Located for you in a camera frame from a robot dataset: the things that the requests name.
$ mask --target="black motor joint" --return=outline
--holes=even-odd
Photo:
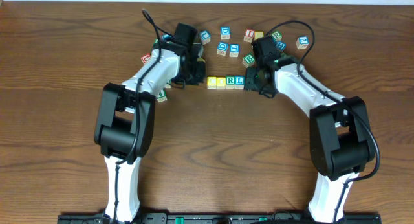
[[[173,37],[161,40],[161,47],[173,51],[181,58],[179,74],[171,79],[176,84],[198,85],[204,82],[206,76],[206,65],[204,60],[200,60],[203,47],[201,43],[195,43],[197,39],[197,29],[179,23],[175,29]]]
[[[272,98],[278,92],[274,73],[281,66],[297,63],[297,59],[281,54],[272,36],[253,41],[252,48],[256,64],[246,70],[245,90],[258,91],[259,94]]]
[[[369,127],[365,102],[358,96],[343,98],[342,102],[353,110]],[[336,123],[348,128],[338,134]],[[318,106],[309,113],[310,158],[324,176],[335,181],[349,173],[363,172],[365,165],[375,156],[374,142],[360,121],[344,114],[343,106]]]

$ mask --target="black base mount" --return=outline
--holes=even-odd
[[[378,214],[346,214],[338,224],[381,224]],[[110,224],[102,214],[90,216],[60,215],[58,224]],[[165,214],[144,213],[131,224],[301,224],[318,223],[302,212],[277,211],[273,214]]]

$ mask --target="wood grain surface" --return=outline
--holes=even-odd
[[[174,31],[207,29],[209,75],[244,74],[246,28],[268,31],[300,19],[316,32],[305,60],[330,89],[362,97],[382,152],[377,176],[353,185],[345,211],[379,212],[384,223],[414,219],[414,7],[10,3],[0,8],[0,223],[55,223],[64,212],[107,204],[107,170],[93,142],[103,86],[142,66],[155,34],[142,17]],[[217,55],[230,26],[238,58]],[[282,27],[296,50],[300,25]],[[167,90],[157,104],[153,143],[142,161],[139,197],[170,212],[273,212],[304,209],[316,169],[309,121],[287,97],[212,91],[205,84]],[[366,174],[373,167],[367,168]]]

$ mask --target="alphabet block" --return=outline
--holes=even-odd
[[[217,47],[217,53],[221,56],[226,56],[227,53],[227,43],[219,42],[219,46]]]
[[[238,57],[240,51],[240,45],[230,45],[230,57]]]
[[[276,43],[276,47],[281,51],[281,52],[283,52],[283,50],[285,50],[285,47],[286,47],[286,43],[283,43],[282,41],[278,41],[277,43]]]
[[[298,40],[296,41],[296,47],[298,49],[306,49],[308,45],[309,45],[309,40],[308,40],[308,37],[306,36],[299,37]]]
[[[165,86],[165,88],[168,88],[168,89],[170,89],[171,88],[171,80],[170,81],[168,81],[168,83],[166,84],[166,86]]]
[[[226,77],[226,89],[234,89],[235,86],[235,77],[227,76]]]
[[[207,89],[216,89],[216,88],[217,88],[217,78],[207,77]]]
[[[157,101],[158,102],[163,102],[163,101],[166,101],[166,100],[167,100],[166,90],[162,89],[161,92],[157,96]]]
[[[280,32],[275,31],[272,33],[272,38],[275,42],[277,41],[281,41],[282,40],[282,34],[280,34]]]
[[[147,53],[145,56],[141,57],[141,61],[142,63],[145,65],[146,63],[148,63],[151,59],[151,55],[149,53]]]
[[[200,40],[201,40],[201,43],[205,45],[206,43],[209,43],[212,40],[212,35],[210,35],[210,33],[208,33],[207,30],[203,30],[200,33]]]
[[[235,87],[236,89],[243,89],[245,88],[245,78],[244,76],[236,76],[235,77]]]
[[[243,65],[247,68],[247,67],[250,67],[250,66],[252,66],[252,65],[254,65],[254,57],[253,57],[253,55],[250,53],[250,54],[247,54],[244,58],[243,58],[243,60],[242,60],[242,63],[243,63]]]
[[[217,89],[226,89],[226,78],[217,78]]]
[[[254,37],[254,30],[246,29],[244,41],[251,43]]]
[[[230,27],[222,27],[220,30],[221,39],[230,39]]]
[[[263,36],[265,36],[265,33],[263,32],[254,32],[254,40],[262,38]]]

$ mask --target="green connector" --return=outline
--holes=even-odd
[[[184,224],[184,218],[175,218],[175,224]]]

